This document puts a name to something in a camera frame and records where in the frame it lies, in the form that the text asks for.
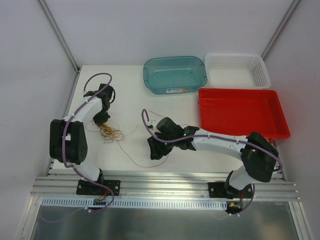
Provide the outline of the red plastic tray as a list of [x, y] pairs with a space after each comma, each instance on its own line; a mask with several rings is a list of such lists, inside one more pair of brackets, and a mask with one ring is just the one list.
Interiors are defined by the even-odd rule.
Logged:
[[278, 94], [274, 90], [198, 90], [201, 128], [231, 136], [260, 133], [268, 140], [291, 136]]

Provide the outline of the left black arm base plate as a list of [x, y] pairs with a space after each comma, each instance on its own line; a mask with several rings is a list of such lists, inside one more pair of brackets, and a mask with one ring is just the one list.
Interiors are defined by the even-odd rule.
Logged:
[[101, 183], [101, 185], [108, 187], [108, 189], [80, 179], [77, 183], [76, 195], [103, 196], [107, 191], [107, 195], [110, 196], [111, 195], [110, 190], [112, 190], [115, 196], [119, 196], [120, 189], [121, 189], [120, 180], [104, 180], [103, 183]]

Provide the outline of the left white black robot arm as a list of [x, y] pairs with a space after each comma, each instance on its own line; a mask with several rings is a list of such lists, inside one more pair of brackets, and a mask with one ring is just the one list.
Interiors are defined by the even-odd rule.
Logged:
[[54, 119], [50, 123], [49, 155], [62, 163], [63, 154], [65, 154], [66, 163], [73, 165], [81, 175], [90, 179], [87, 188], [93, 194], [101, 194], [106, 186], [115, 196], [118, 196], [121, 182], [105, 180], [102, 170], [96, 167], [88, 157], [85, 127], [91, 121], [98, 127], [102, 127], [110, 118], [108, 110], [116, 96], [114, 88], [110, 85], [101, 83], [99, 90], [101, 92], [75, 114], [66, 130], [64, 129], [71, 115], [64, 119]]

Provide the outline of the right aluminium frame post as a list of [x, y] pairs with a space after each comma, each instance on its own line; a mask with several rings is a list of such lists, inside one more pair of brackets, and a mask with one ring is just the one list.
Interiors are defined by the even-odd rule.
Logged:
[[265, 61], [268, 57], [268, 55], [271, 53], [273, 47], [277, 43], [278, 39], [280, 38], [283, 30], [287, 26], [288, 22], [294, 15], [295, 11], [297, 10], [298, 6], [302, 0], [292, 0], [289, 4], [287, 10], [285, 11], [283, 17], [281, 18], [279, 24], [277, 25], [275, 31], [273, 32], [271, 38], [269, 39], [267, 45], [265, 46], [264, 50], [262, 51], [262, 54], [260, 55], [261, 58]]

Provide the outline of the left aluminium frame post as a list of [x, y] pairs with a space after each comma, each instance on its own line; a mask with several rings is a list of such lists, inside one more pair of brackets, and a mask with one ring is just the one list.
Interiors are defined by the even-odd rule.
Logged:
[[80, 71], [80, 67], [73, 56], [67, 41], [64, 38], [64, 35], [62, 31], [60, 30], [60, 27], [58, 26], [58, 23], [50, 10], [50, 7], [46, 0], [37, 0], [37, 3], [39, 4], [45, 18], [47, 19], [52, 31], [54, 32], [60, 46], [62, 47], [63, 52], [65, 53], [69, 63], [71, 64], [72, 68], [75, 70], [76, 73]]

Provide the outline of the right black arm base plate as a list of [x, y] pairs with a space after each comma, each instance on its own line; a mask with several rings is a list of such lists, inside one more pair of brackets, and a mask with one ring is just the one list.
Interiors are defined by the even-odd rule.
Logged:
[[210, 198], [225, 199], [250, 199], [253, 196], [253, 188], [251, 184], [245, 186], [242, 190], [238, 190], [224, 182], [208, 182], [208, 194]]

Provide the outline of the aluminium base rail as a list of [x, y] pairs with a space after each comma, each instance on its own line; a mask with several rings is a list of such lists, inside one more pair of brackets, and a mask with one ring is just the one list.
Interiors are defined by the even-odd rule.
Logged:
[[[224, 182], [227, 173], [143, 172], [106, 170], [107, 180], [119, 180], [121, 198], [146, 199], [207, 199], [209, 182]], [[32, 196], [74, 197], [79, 177], [70, 170], [54, 169], [46, 176], [36, 177]], [[269, 183], [255, 184], [255, 200], [300, 202], [298, 185], [285, 181], [275, 173]]]

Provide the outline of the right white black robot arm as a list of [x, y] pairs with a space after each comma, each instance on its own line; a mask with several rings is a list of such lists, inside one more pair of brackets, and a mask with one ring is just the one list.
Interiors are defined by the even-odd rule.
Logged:
[[245, 187], [268, 183], [277, 171], [279, 153], [257, 132], [248, 136], [218, 134], [197, 126], [181, 127], [169, 117], [161, 119], [156, 126], [147, 122], [144, 126], [150, 133], [147, 142], [151, 160], [167, 156], [173, 148], [212, 151], [240, 160], [241, 167], [232, 170], [222, 186], [214, 187], [214, 194], [221, 198], [238, 198]]

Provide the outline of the aluminium frame post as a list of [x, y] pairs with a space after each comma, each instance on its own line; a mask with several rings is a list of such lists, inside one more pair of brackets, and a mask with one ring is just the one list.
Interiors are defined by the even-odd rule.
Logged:
[[50, 7], [46, 0], [37, 0], [37, 3], [39, 4], [45, 18], [47, 19], [52, 31], [54, 32], [60, 46], [62, 47], [63, 52], [65, 53], [69, 63], [71, 64], [72, 68], [75, 70], [76, 73], [80, 71], [80, 67], [73, 56], [67, 41], [64, 38], [64, 35], [62, 31], [60, 30], [60, 27], [58, 26], [58, 23], [50, 10]]
[[269, 39], [267, 45], [265, 46], [264, 50], [262, 51], [262, 54], [260, 55], [261, 58], [265, 61], [268, 57], [268, 55], [271, 53], [273, 47], [277, 43], [278, 39], [280, 38], [283, 30], [287, 26], [288, 22], [294, 15], [295, 11], [297, 10], [298, 6], [302, 0], [292, 0], [289, 4], [287, 10], [285, 11], [283, 17], [281, 18], [279, 24], [277, 25], [275, 31], [273, 32], [271, 38]]

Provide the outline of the white perforated plastic basket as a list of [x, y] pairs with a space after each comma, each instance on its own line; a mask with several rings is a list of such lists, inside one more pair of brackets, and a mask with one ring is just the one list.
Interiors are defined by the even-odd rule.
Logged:
[[218, 89], [268, 89], [270, 76], [262, 57], [248, 53], [211, 53], [204, 58], [208, 84]]

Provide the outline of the teal transparent plastic bin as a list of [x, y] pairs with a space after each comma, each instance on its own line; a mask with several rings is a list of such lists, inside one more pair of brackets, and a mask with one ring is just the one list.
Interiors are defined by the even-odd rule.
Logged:
[[145, 86], [156, 95], [193, 93], [208, 81], [205, 64], [196, 56], [152, 58], [142, 73]]

